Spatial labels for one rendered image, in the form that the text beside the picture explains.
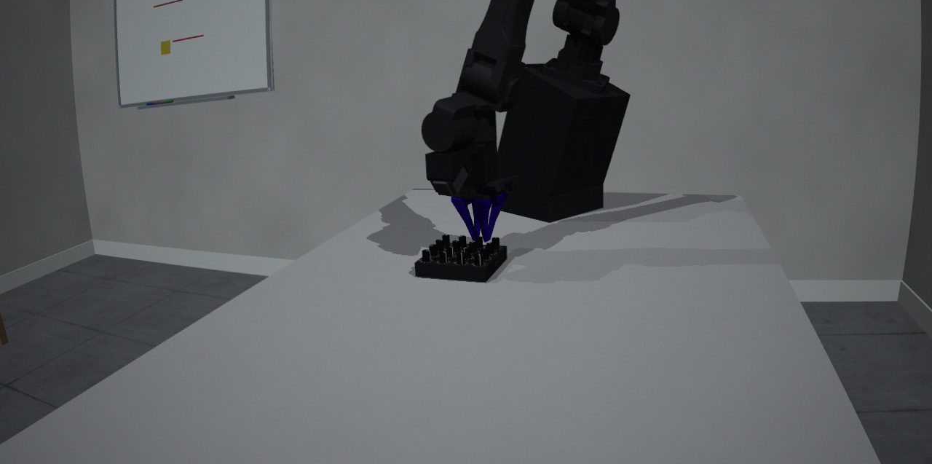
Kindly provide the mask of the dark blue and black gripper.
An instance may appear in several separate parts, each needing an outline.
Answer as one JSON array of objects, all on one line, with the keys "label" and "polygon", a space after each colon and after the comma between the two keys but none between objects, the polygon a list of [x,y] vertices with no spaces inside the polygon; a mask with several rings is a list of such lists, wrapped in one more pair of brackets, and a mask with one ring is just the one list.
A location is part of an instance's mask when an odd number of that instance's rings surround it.
[{"label": "dark blue and black gripper", "polygon": [[[498,219],[499,212],[502,210],[508,193],[512,191],[512,186],[515,185],[517,185],[517,175],[498,174],[497,179],[486,183],[464,181],[459,193],[453,193],[453,195],[450,196],[452,204],[455,205],[457,209],[457,213],[462,216],[464,223],[468,227],[470,237],[473,241],[475,241],[475,236],[480,236],[480,231],[485,243],[491,239],[494,224]],[[470,212],[468,210],[469,204],[472,204],[473,207],[475,225],[473,225],[473,221],[470,218]],[[491,213],[489,217],[490,208]],[[489,223],[487,223],[487,221],[489,221]]]}]

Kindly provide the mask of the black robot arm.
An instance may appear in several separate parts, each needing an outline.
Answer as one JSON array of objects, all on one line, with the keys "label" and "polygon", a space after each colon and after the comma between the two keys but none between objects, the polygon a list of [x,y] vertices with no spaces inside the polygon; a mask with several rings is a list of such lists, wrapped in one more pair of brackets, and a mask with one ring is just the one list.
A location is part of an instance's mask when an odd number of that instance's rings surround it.
[{"label": "black robot arm", "polygon": [[[439,195],[459,193],[464,181],[486,183],[498,178],[497,145],[487,142],[497,139],[496,110],[512,110],[521,93],[525,68],[521,60],[533,3],[490,1],[466,54],[456,93],[436,101],[424,118],[422,137],[434,151],[425,153],[426,173]],[[540,73],[603,93],[609,77],[600,74],[600,58],[603,45],[615,37],[619,19],[616,0],[557,0],[553,24],[570,35],[557,58],[545,63]],[[473,146],[478,143],[486,145]]]}]

